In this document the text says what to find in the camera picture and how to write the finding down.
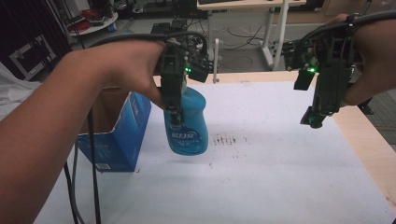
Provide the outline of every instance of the shelf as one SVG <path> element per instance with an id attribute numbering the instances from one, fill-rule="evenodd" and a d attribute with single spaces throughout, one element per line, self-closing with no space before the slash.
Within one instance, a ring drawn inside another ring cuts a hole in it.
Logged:
<path id="1" fill-rule="evenodd" d="M 112 17 L 112 18 L 107 18 L 107 19 L 105 20 L 105 23 L 104 23 L 103 25 L 101 25 L 101 26 L 91 26 L 90 28 L 88 28 L 88 29 L 85 30 L 85 31 L 78 32 L 78 34 L 79 34 L 79 35 L 87 35 L 87 34 L 96 32 L 96 31 L 98 31 L 98 30 L 102 30 L 103 28 L 107 28 L 107 26 L 109 26 L 109 25 L 112 24 L 114 21 L 116 21 L 118 17 L 119 17 L 119 14 L 118 14 L 117 12 L 114 12 L 114 13 L 113 13 L 113 17 Z M 70 32 L 69 34 L 70 34 L 71 36 L 77 36 L 77 33 L 76 33 L 76 32 Z"/>

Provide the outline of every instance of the hand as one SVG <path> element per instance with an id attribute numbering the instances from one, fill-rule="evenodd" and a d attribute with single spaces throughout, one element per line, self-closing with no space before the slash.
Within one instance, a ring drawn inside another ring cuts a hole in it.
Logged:
<path id="1" fill-rule="evenodd" d="M 327 23 L 344 21 L 340 14 Z M 358 105 L 370 97 L 396 88 L 396 20 L 376 21 L 360 27 L 353 35 L 362 58 L 357 64 L 361 77 L 347 91 L 346 105 Z"/>
<path id="2" fill-rule="evenodd" d="M 90 65 L 99 66 L 105 73 L 105 85 L 136 91 L 155 105 L 163 107 L 153 74 L 164 46 L 163 42 L 125 40 L 85 49 L 81 52 L 83 55 L 78 57 L 94 59 L 94 64 Z"/>

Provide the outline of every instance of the forearm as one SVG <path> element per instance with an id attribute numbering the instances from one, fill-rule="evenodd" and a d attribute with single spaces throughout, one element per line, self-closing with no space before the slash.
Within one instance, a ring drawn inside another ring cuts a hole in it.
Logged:
<path id="1" fill-rule="evenodd" d="M 81 52 L 66 55 L 31 97 L 0 123 L 0 214 L 7 216 L 1 217 L 6 223 L 34 221 L 107 82 L 106 68 L 82 64 L 82 57 Z"/>

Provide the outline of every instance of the human arm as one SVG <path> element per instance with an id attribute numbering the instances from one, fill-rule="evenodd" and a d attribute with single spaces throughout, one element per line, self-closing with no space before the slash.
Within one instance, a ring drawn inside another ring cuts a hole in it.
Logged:
<path id="1" fill-rule="evenodd" d="M 327 23 L 344 21 L 340 14 Z M 355 48 L 362 58 L 359 79 L 346 91 L 344 103 L 358 105 L 370 97 L 396 88 L 396 20 L 376 21 L 356 30 Z"/>
<path id="2" fill-rule="evenodd" d="M 0 121 L 0 223 L 32 223 L 101 89 L 118 85 L 161 105 L 152 78 L 163 43 L 121 41 L 64 56 Z"/>

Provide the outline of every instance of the bottle label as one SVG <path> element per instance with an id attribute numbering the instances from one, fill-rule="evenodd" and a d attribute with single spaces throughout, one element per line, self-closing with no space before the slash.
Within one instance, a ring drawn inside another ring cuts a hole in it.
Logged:
<path id="1" fill-rule="evenodd" d="M 175 147 L 183 148 L 189 152 L 200 151 L 203 147 L 203 139 L 198 132 L 186 126 L 180 128 L 169 128 L 170 141 Z"/>

